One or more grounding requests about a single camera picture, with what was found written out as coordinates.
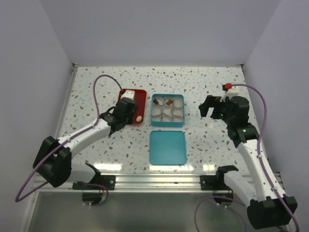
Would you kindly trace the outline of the milk chocolate rectangular piece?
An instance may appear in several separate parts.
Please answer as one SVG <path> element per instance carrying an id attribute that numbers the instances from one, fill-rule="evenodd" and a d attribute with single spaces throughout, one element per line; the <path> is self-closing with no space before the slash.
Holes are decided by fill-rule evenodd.
<path id="1" fill-rule="evenodd" d="M 167 105 L 171 105 L 172 103 L 173 103 L 173 100 L 172 100 L 172 99 L 170 99 L 170 100 L 168 100 L 168 101 L 166 102 Z"/>

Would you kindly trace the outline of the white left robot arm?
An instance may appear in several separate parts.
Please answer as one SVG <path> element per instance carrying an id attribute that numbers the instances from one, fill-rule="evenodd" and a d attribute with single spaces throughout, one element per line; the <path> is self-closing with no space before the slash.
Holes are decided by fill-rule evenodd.
<path id="1" fill-rule="evenodd" d="M 138 105 L 134 100 L 123 98 L 112 107 L 112 112 L 105 112 L 89 125 L 76 133 L 55 139 L 44 139 L 33 170 L 43 177 L 48 184 L 57 188 L 65 182 L 83 182 L 91 190 L 97 189 L 100 171 L 90 163 L 74 166 L 72 159 L 94 142 L 122 130 L 133 121 Z"/>

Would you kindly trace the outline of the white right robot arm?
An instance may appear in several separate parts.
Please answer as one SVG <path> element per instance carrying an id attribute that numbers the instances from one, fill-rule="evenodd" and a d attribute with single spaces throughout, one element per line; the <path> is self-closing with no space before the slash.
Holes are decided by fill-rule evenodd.
<path id="1" fill-rule="evenodd" d="M 253 182 L 249 184 L 234 165 L 222 166 L 216 171 L 217 188 L 230 188 L 238 195 L 255 229 L 289 224 L 297 202 L 295 197 L 286 195 L 258 144 L 258 131 L 249 122 L 249 101 L 241 96 L 222 101 L 221 97 L 208 95 L 199 106 L 201 116 L 206 117 L 210 108 L 211 118 L 227 125 L 228 137 L 243 157 Z"/>

